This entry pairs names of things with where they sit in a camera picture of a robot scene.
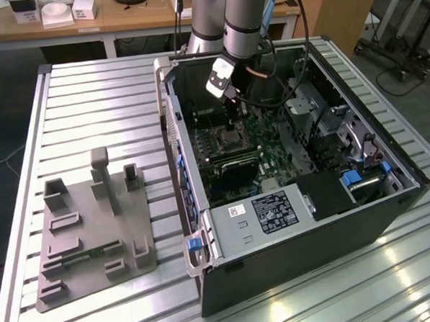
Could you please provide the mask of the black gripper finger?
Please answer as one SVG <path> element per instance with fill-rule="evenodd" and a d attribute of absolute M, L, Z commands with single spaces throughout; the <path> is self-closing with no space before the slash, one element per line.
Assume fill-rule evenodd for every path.
<path fill-rule="evenodd" d="M 225 115 L 227 122 L 225 123 L 225 129 L 232 131 L 236 127 L 236 123 L 240 120 L 241 113 L 241 101 L 239 99 L 231 99 L 227 97 L 224 102 Z"/>

